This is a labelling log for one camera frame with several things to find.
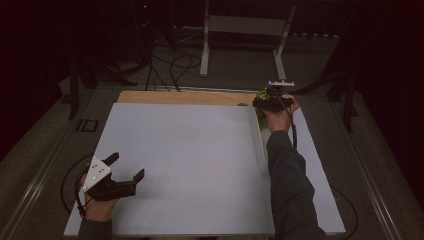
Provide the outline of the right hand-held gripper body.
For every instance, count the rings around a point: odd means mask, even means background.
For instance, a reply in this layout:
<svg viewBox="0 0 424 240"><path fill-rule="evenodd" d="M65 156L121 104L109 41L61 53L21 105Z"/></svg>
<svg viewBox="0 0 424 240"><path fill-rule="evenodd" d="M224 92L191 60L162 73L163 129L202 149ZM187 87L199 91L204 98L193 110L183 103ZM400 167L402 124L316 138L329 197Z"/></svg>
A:
<svg viewBox="0 0 424 240"><path fill-rule="evenodd" d="M285 87L293 85L293 82L269 81L268 86L263 89L268 95L269 109L267 111L280 112L289 109L292 101L289 99L289 95L285 94Z"/></svg>

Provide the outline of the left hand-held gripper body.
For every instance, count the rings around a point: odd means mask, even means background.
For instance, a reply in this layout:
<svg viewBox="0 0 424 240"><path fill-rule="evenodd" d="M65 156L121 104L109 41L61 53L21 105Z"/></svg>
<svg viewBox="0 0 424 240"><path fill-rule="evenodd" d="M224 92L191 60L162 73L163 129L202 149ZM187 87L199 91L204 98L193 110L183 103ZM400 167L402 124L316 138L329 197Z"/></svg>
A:
<svg viewBox="0 0 424 240"><path fill-rule="evenodd" d="M102 159L93 157L88 166L82 191L88 193L97 201L108 201L136 194L137 183L133 181L116 182L112 179L111 166L103 163Z"/></svg>

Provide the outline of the green cartoon phone case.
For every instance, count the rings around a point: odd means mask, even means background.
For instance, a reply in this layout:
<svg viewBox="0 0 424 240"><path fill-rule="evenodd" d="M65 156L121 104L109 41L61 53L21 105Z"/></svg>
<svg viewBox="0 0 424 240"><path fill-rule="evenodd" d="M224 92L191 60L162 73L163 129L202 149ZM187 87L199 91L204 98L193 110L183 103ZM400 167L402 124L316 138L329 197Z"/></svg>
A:
<svg viewBox="0 0 424 240"><path fill-rule="evenodd" d="M255 108L259 128L261 130L266 129L268 127L267 117L264 113L264 110L269 109L269 102L267 97L267 92L265 90L261 90L255 95L252 102L252 106Z"/></svg>

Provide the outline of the person's right hand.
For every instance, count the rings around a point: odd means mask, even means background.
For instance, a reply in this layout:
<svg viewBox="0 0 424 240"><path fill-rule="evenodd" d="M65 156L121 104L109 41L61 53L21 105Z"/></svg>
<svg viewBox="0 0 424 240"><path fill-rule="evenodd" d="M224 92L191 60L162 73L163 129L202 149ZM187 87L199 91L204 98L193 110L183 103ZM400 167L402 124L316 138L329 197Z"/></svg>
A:
<svg viewBox="0 0 424 240"><path fill-rule="evenodd" d="M299 104L293 96L289 96L289 99L292 101L292 105L288 110L283 110L278 113L267 110L263 111L267 118L268 128L271 133L276 131L289 131L293 121L293 114L299 108Z"/></svg>

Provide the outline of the person's left hand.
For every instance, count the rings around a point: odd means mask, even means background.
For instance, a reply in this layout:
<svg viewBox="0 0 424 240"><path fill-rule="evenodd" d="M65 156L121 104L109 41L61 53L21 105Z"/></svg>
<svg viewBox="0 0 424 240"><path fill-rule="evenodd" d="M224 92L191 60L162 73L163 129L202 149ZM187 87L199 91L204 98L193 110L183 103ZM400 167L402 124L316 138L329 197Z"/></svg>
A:
<svg viewBox="0 0 424 240"><path fill-rule="evenodd" d="M117 202L117 199L97 201L86 193L84 218L89 221L108 222L112 218L112 213Z"/></svg>

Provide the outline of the white table mat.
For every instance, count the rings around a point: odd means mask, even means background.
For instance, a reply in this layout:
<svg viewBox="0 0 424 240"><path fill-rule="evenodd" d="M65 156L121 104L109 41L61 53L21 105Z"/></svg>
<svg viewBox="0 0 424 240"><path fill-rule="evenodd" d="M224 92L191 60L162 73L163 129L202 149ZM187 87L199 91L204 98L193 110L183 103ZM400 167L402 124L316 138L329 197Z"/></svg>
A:
<svg viewBox="0 0 424 240"><path fill-rule="evenodd" d="M118 236L267 236L274 232L269 175L257 166L251 107L116 103L95 150L118 152L112 177L145 170L118 201Z"/></svg>

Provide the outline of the black tripod stand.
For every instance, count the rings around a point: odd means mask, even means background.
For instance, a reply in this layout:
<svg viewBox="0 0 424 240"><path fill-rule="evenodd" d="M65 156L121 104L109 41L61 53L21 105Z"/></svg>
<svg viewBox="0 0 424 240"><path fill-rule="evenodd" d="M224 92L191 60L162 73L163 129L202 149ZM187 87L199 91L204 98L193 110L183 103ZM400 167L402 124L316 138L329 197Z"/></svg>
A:
<svg viewBox="0 0 424 240"><path fill-rule="evenodd" d="M68 100L70 103L70 114L68 119L73 120L79 111L79 78L86 75L82 82L89 88L94 88L97 85L97 80L94 77L95 72L100 72L106 75L114 82L123 86L136 86L136 83L126 79L126 76L135 74L142 69L141 66L126 69L124 71L114 72L105 65L79 52L74 52L70 55L70 93Z"/></svg>
<svg viewBox="0 0 424 240"><path fill-rule="evenodd" d="M319 87L330 83L327 91L329 102L336 102L344 97L342 121L349 132L352 132L352 117L356 114L353 106L355 80L358 74L358 57L355 52L350 53L349 48L341 43L333 51L319 79L313 83L293 91L295 95L304 95Z"/></svg>

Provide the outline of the white metal stand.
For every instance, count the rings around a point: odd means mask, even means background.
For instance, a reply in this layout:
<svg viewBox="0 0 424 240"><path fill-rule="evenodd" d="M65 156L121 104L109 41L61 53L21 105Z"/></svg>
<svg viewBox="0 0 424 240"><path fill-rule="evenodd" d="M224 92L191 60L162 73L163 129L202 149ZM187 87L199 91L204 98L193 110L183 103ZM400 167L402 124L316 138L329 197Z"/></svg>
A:
<svg viewBox="0 0 424 240"><path fill-rule="evenodd" d="M289 30L296 12L296 5L290 7L288 16L285 19L266 19L266 18L250 18L238 16L211 15L209 11L209 0L204 0L204 26L203 26L203 50L200 63L200 76L208 75L209 66L209 33L225 32L238 34L260 34L268 36L279 36L280 43L273 50L273 58L275 62L278 79L270 81L270 85L275 86L293 86L293 82L289 82L286 77L285 68L282 60L282 53L287 41Z"/></svg>

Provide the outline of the metal floor rail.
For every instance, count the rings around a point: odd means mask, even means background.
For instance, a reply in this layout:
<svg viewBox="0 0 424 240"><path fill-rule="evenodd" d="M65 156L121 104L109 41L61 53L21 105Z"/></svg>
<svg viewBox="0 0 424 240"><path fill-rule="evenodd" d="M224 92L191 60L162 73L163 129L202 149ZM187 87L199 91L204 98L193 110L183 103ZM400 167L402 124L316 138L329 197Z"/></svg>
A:
<svg viewBox="0 0 424 240"><path fill-rule="evenodd" d="M47 158L44 160L41 168L28 185L23 197L18 202L17 208L7 221L5 228L0 232L0 240L14 240L15 235L27 219L29 213L42 193L51 169L56 162L63 145L68 139L68 135L69 132L67 130L63 130L58 139L54 142Z"/></svg>
<svg viewBox="0 0 424 240"><path fill-rule="evenodd" d="M380 222L382 230L387 240L403 240L400 232L393 221L392 215L390 214L387 204L383 199L383 196L376 185L376 182L366 164L365 158L360 151L359 145L354 138L354 135L347 130L342 120L342 110L337 103L329 103L331 111L335 116L336 122L343 132L344 138L346 139L349 148L353 154L353 159L358 166L360 178L364 184L364 188L367 192L368 198L374 209L374 212Z"/></svg>

